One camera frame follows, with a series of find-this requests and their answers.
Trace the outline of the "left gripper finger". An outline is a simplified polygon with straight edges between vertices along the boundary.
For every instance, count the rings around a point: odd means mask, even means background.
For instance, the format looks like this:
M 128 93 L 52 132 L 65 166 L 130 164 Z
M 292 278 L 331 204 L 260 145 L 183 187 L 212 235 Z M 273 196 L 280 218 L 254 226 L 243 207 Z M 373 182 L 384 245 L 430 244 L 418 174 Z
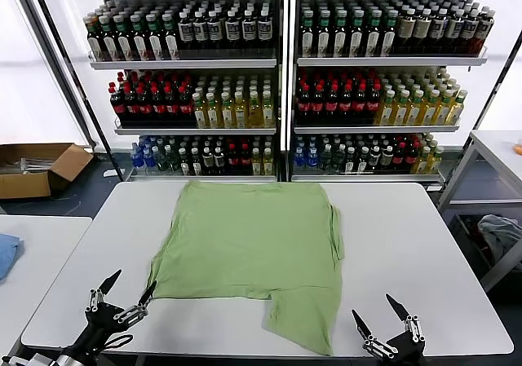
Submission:
M 119 324 L 137 324 L 148 314 L 148 304 L 153 299 L 153 293 L 157 286 L 157 282 L 154 280 L 144 291 L 141 298 L 136 305 L 130 306 L 117 313 L 113 319 Z
M 104 302 L 104 297 L 108 294 L 109 290 L 114 286 L 118 277 L 121 275 L 122 270 L 116 271 L 110 277 L 104 279 L 101 285 L 97 289 L 90 290 L 90 298 L 88 302 L 88 311 L 98 311 L 99 305 Z

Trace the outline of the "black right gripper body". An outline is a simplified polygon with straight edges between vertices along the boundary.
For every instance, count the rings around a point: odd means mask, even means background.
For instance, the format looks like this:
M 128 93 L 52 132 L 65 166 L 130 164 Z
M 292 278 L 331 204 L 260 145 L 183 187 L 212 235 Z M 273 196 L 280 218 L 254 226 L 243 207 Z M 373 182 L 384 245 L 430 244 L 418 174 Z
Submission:
M 394 353 L 392 358 L 383 357 L 382 365 L 424 366 L 427 364 L 423 356 L 426 343 L 421 340 L 414 342 L 411 332 L 401 333 L 386 341 L 386 344 L 396 348 L 397 353 Z

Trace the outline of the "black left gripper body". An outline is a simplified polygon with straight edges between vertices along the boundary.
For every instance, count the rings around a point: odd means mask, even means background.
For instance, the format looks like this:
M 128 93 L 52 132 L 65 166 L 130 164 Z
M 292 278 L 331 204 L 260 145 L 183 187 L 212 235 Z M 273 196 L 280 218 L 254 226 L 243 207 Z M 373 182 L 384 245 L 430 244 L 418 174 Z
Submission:
M 113 317 L 124 309 L 103 302 L 98 311 L 87 311 L 87 326 L 76 341 L 64 348 L 64 355 L 74 360 L 97 360 L 105 350 L 117 349 L 133 339 L 125 332 L 133 324 L 119 324 Z

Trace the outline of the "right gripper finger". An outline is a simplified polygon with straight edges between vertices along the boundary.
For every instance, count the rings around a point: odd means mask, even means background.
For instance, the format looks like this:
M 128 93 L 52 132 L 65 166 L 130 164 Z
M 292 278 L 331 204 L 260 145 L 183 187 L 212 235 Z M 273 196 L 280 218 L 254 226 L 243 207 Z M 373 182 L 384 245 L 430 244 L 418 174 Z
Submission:
M 352 309 L 352 315 L 356 323 L 356 329 L 364 342 L 363 349 L 376 359 L 390 359 L 392 357 L 392 349 L 386 343 L 380 342 L 371 333 L 356 310 Z
M 406 308 L 389 293 L 386 294 L 386 299 L 399 320 L 403 323 L 405 331 L 409 334 L 413 344 L 424 343 L 426 338 L 423 334 L 419 317 L 415 314 L 410 314 Z

